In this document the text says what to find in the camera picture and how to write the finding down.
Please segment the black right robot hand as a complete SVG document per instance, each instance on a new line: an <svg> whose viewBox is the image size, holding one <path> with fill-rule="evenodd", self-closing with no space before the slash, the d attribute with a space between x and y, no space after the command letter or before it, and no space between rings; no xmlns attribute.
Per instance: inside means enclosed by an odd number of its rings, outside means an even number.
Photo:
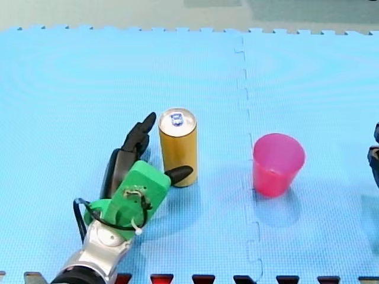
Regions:
<svg viewBox="0 0 379 284"><path fill-rule="evenodd" d="M369 166L372 170L372 175L374 177L375 183L377 187L379 187L379 160L378 160L378 144L379 144L379 123L376 123L375 130L374 130L374 138L375 141L377 142L377 145L371 146L369 148L368 154L367 154L367 159Z"/></svg>

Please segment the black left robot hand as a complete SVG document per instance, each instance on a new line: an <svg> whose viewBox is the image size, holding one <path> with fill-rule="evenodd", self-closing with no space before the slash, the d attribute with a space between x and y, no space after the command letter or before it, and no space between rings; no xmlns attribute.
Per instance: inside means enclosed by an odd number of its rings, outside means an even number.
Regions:
<svg viewBox="0 0 379 284"><path fill-rule="evenodd" d="M132 165L145 153L149 132L156 121L156 113L151 112L142 122L137 122L129 131L120 148L113 150L105 170L100 198L110 198ZM192 168L183 180L174 186L183 188L195 183L198 177L197 162L197 120L185 108L171 108L159 117L158 130L165 171L180 166Z"/></svg>

